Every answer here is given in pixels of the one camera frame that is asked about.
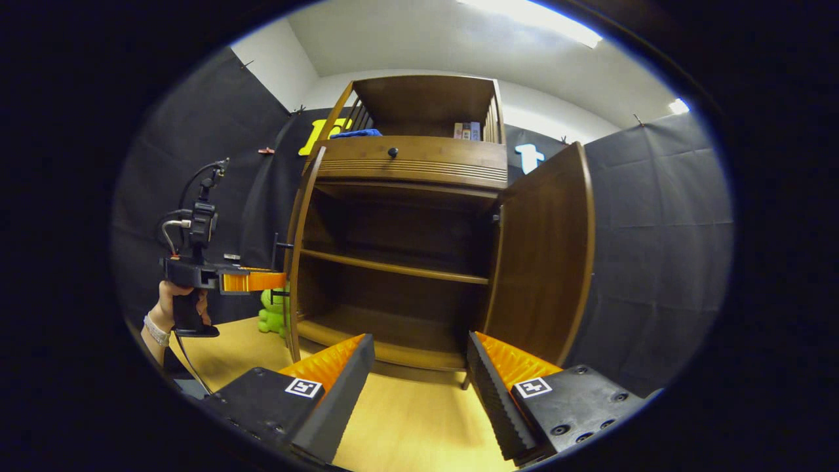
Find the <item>cabinet drawer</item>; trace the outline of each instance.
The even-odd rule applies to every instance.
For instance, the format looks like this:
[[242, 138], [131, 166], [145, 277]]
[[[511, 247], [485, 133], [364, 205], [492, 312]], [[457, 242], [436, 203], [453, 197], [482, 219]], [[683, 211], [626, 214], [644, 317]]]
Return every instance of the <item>cabinet drawer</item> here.
[[[507, 148], [503, 144], [427, 136], [366, 136], [318, 141], [312, 149], [321, 146], [326, 152], [318, 179], [431, 181], [494, 189], [507, 186]], [[391, 148], [399, 150], [396, 158], [388, 155]]]

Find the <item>blue cloth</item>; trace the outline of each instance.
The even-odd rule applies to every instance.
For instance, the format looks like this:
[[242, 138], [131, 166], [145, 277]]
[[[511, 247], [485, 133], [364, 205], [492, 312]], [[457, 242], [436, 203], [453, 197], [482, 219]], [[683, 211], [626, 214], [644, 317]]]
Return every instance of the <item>blue cloth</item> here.
[[378, 129], [370, 128], [370, 129], [359, 129], [358, 131], [348, 131], [346, 133], [338, 133], [333, 134], [330, 139], [338, 139], [338, 138], [354, 138], [356, 136], [381, 136], [382, 134], [378, 132]]

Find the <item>wooden floor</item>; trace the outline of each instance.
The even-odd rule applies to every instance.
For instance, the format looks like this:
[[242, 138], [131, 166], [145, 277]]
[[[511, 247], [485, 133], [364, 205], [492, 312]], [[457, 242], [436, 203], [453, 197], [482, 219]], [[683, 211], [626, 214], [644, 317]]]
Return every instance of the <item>wooden floor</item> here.
[[[218, 338], [185, 338], [195, 369], [215, 391], [253, 367], [291, 364], [277, 333], [260, 333], [257, 318], [217, 325]], [[301, 343], [301, 357], [322, 349]], [[186, 365], [177, 343], [175, 355]], [[462, 372], [376, 363], [367, 377], [333, 463], [357, 472], [515, 470], [505, 461], [474, 387]]]

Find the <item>hand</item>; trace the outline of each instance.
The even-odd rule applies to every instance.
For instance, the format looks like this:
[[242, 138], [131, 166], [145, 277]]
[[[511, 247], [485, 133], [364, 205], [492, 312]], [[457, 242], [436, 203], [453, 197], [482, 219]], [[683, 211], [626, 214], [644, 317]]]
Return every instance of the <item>hand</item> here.
[[[166, 333], [172, 330], [175, 325], [175, 315], [172, 310], [172, 297], [189, 295], [194, 289], [192, 287], [180, 287], [169, 281], [161, 281], [158, 286], [159, 299], [157, 305], [149, 312], [149, 317]], [[210, 315], [207, 314], [207, 291], [201, 290], [198, 294], [198, 303], [195, 305], [195, 310], [201, 315], [201, 321], [206, 324], [212, 324]]]

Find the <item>open cabinet door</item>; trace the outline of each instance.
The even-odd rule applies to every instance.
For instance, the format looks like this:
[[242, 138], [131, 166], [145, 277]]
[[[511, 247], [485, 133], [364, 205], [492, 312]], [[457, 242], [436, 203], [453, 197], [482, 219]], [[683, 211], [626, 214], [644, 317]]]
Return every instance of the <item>open cabinet door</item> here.
[[306, 167], [300, 179], [300, 189], [298, 189], [297, 195], [294, 197], [294, 205], [291, 208], [289, 238], [287, 240], [294, 241], [292, 243], [294, 248], [291, 252], [290, 267], [288, 251], [286, 251], [283, 267], [286, 273], [289, 274], [289, 332], [286, 335], [286, 340], [288, 341], [292, 362], [300, 360], [300, 342], [297, 334], [297, 311], [300, 303], [297, 291], [297, 275], [300, 272], [300, 251], [303, 249], [303, 227], [305, 226], [306, 215], [309, 212], [309, 202], [312, 198], [312, 192], [315, 190], [317, 171], [320, 169], [320, 162], [323, 160], [323, 154], [325, 152], [326, 147], [321, 146], [317, 151], [317, 156]]
[[594, 199], [574, 143], [504, 189], [486, 334], [561, 365], [591, 284]]

